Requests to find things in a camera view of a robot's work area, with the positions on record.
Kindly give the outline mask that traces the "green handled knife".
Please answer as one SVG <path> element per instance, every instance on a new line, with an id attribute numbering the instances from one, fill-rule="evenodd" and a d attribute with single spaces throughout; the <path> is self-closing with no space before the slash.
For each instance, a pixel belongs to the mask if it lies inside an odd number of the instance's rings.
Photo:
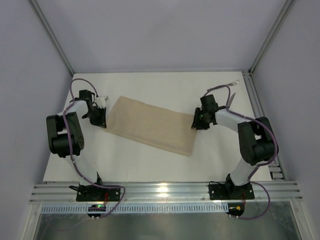
<path id="1" fill-rule="evenodd" d="M 230 98 L 229 98 L 229 100 L 228 100 L 228 102 L 227 102 L 227 105 L 226 105 L 228 108 L 231 107 L 232 102 L 233 102 L 233 100 L 234 100 L 234 98 L 235 98 L 235 95 L 236 95 L 236 93 L 234 92 L 234 93 L 230 96 Z"/>

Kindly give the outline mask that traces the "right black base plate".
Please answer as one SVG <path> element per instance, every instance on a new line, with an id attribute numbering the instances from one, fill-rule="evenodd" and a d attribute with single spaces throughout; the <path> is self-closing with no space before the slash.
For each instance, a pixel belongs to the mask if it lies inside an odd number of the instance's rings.
<path id="1" fill-rule="evenodd" d="M 234 186 L 232 182 L 210 181 L 208 184 L 210 200 L 254 200 L 255 194 L 250 183 Z"/>

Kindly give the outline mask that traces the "aluminium rail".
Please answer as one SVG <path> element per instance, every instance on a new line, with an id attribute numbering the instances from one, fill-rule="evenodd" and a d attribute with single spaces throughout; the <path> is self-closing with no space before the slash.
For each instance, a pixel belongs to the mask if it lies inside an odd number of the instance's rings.
<path id="1" fill-rule="evenodd" d="M 262 117 L 267 116 L 263 109 L 260 97 L 258 95 L 257 88 L 254 83 L 254 79 L 249 70 L 242 71 L 243 81 L 248 93 L 248 97 L 250 100 L 251 108 L 253 110 L 254 116 Z M 275 158 L 275 160 L 268 165 L 268 169 L 271 175 L 271 179 L 273 181 L 286 181 L 286 177 L 284 175 L 284 170 L 282 168 L 279 156 Z"/>
<path id="2" fill-rule="evenodd" d="M 209 182 L 109 182 L 106 188 L 120 188 L 122 203 L 236 203 L 242 200 L 210 200 Z M 69 186 L 78 182 L 48 182 L 36 184 L 30 204 L 104 203 L 103 201 L 76 201 L 77 192 Z M 252 183 L 255 199 L 247 202 L 302 201 L 299 187 L 294 181 L 263 181 Z"/>

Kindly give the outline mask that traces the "aluminium front rail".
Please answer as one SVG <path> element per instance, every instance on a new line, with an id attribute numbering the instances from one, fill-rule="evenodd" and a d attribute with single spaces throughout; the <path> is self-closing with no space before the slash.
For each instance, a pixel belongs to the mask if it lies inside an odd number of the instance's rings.
<path id="1" fill-rule="evenodd" d="M 236 203 L 242 200 L 210 200 L 209 182 L 109 182 L 106 188 L 120 188 L 122 203 Z M 78 182 L 48 182 L 36 184 L 30 204 L 104 203 L 103 201 L 76 201 L 77 192 L 69 186 Z M 299 187 L 294 181 L 263 181 L 252 183 L 255 199 L 247 202 L 302 201 Z"/>

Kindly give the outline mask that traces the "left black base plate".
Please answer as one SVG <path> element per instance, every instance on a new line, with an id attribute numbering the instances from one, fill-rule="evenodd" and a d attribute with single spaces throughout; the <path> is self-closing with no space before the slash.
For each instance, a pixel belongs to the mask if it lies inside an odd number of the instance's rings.
<path id="1" fill-rule="evenodd" d="M 77 202 L 118 202 L 120 200 L 121 189 L 100 188 L 93 185 L 70 185 L 71 190 L 76 191 Z"/>

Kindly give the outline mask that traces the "aluminium right side rail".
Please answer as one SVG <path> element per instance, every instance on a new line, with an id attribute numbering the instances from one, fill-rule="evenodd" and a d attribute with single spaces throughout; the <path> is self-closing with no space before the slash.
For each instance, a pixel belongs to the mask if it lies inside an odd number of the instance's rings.
<path id="1" fill-rule="evenodd" d="M 254 116 L 262 117 L 267 116 L 263 109 L 260 97 L 258 95 L 257 88 L 254 83 L 254 79 L 249 70 L 242 71 L 243 81 L 248 93 L 248 97 L 250 100 L 251 108 L 253 110 Z M 268 165 L 268 169 L 271 175 L 271 179 L 273 181 L 286 181 L 286 177 L 284 175 L 284 170 L 282 168 L 279 156 L 275 158 L 275 160 Z"/>

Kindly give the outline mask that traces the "left aluminium frame post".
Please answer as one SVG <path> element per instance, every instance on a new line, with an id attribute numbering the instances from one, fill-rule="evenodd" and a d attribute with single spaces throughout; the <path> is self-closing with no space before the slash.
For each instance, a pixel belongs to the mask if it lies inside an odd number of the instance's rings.
<path id="1" fill-rule="evenodd" d="M 38 1 L 37 0 L 28 0 L 28 3 L 30 4 L 30 6 L 33 9 L 37 18 L 39 19 L 41 25 L 44 28 L 44 31 L 48 35 L 52 44 L 54 45 L 55 50 L 57 51 L 59 57 L 61 58 L 65 67 L 67 68 L 68 72 L 73 76 L 75 74 L 75 71 L 74 71 L 70 61 L 68 60 L 59 40 L 57 39 L 52 27 L 50 26 L 49 21 L 47 20 L 45 14 L 43 13 Z"/>

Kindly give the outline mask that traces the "right aluminium frame post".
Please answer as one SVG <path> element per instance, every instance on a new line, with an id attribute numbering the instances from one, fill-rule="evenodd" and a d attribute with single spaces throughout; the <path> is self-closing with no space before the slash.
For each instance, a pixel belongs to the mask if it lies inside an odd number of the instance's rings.
<path id="1" fill-rule="evenodd" d="M 272 42 L 274 41 L 275 37 L 277 36 L 278 32 L 280 31 L 283 23 L 285 22 L 286 18 L 288 17 L 291 9 L 295 5 L 296 0 L 286 0 L 281 7 L 279 13 L 277 14 L 270 30 L 267 33 L 266 38 L 264 39 L 261 47 L 259 48 L 251 67 L 249 68 L 249 73 L 252 75 L 257 67 L 259 66 L 260 62 L 262 61 L 264 55 L 266 54 L 267 50 L 270 48 Z"/>

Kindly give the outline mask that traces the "beige cloth napkin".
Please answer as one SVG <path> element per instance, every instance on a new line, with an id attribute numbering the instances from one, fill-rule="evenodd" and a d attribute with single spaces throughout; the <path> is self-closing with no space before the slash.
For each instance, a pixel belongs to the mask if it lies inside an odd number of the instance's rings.
<path id="1" fill-rule="evenodd" d="M 120 96 L 106 117 L 106 132 L 182 156 L 191 156 L 193 115 Z"/>

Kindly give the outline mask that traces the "controller board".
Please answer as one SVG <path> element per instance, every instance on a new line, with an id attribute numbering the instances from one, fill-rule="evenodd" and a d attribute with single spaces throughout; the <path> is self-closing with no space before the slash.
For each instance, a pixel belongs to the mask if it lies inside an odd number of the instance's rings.
<path id="1" fill-rule="evenodd" d="M 106 213 L 106 209 L 104 204 L 93 204 L 88 207 L 87 215 L 92 219 L 100 218 Z"/>
<path id="2" fill-rule="evenodd" d="M 230 203 L 227 208 L 227 215 L 229 217 L 239 218 L 243 215 L 245 211 L 245 206 L 240 203 Z"/>

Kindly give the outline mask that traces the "green handled fork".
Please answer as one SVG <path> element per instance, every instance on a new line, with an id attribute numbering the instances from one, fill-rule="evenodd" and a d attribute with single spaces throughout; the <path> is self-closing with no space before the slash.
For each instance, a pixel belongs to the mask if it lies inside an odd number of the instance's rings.
<path id="1" fill-rule="evenodd" d="M 233 87 L 233 86 L 235 86 L 235 85 L 238 85 L 239 83 L 240 83 L 240 80 L 237 79 L 237 80 L 235 80 L 235 81 L 232 81 L 232 82 L 230 82 L 230 83 L 227 83 L 226 86 Z"/>

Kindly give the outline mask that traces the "left controller board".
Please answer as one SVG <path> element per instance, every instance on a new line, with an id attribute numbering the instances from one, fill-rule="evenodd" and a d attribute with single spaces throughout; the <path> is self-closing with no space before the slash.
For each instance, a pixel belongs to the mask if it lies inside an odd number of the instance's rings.
<path id="1" fill-rule="evenodd" d="M 106 213 L 106 209 L 104 204 L 93 204 L 88 207 L 87 215 L 92 219 L 100 218 Z"/>

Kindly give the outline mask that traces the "aluminium frame post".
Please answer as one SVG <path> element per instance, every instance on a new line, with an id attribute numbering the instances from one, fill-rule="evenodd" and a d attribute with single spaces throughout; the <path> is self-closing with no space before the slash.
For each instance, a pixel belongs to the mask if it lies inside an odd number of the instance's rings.
<path id="1" fill-rule="evenodd" d="M 260 62 L 262 61 L 264 55 L 266 54 L 267 50 L 270 48 L 272 42 L 274 41 L 275 37 L 277 36 L 278 32 L 280 31 L 283 23 L 285 22 L 286 18 L 288 17 L 291 9 L 295 5 L 296 0 L 286 0 L 281 7 L 279 13 L 277 14 L 270 30 L 267 33 L 266 38 L 264 39 L 261 47 L 259 48 L 251 67 L 249 68 L 249 73 L 252 75 L 257 67 L 259 66 Z"/>
<path id="2" fill-rule="evenodd" d="M 73 76 L 75 74 L 75 71 L 74 71 L 70 61 L 68 60 L 59 40 L 57 39 L 52 27 L 50 26 L 49 21 L 47 20 L 45 14 L 43 13 L 38 1 L 37 0 L 28 0 L 28 3 L 30 4 L 30 6 L 33 9 L 37 18 L 39 19 L 41 25 L 44 28 L 44 31 L 48 35 L 52 44 L 54 45 L 55 50 L 57 51 L 59 57 L 61 58 L 65 67 L 67 68 L 68 72 Z"/>

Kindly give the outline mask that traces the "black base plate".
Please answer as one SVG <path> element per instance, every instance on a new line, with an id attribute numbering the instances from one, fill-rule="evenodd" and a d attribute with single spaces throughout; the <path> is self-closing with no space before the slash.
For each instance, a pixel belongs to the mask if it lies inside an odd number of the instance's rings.
<path id="1" fill-rule="evenodd" d="M 210 200 L 254 200 L 255 194 L 250 183 L 234 186 L 232 182 L 210 181 L 208 184 Z"/>
<path id="2" fill-rule="evenodd" d="M 93 185 L 70 185 L 71 190 L 76 191 L 77 202 L 118 202 L 120 200 L 121 189 L 100 188 Z"/>

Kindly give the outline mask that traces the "right controller board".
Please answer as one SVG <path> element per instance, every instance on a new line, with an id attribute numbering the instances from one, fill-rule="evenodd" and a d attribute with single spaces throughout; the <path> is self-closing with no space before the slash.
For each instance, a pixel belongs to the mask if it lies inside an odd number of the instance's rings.
<path id="1" fill-rule="evenodd" d="M 227 208 L 227 215 L 229 217 L 239 218 L 243 215 L 245 211 L 245 206 L 240 203 L 230 203 Z"/>

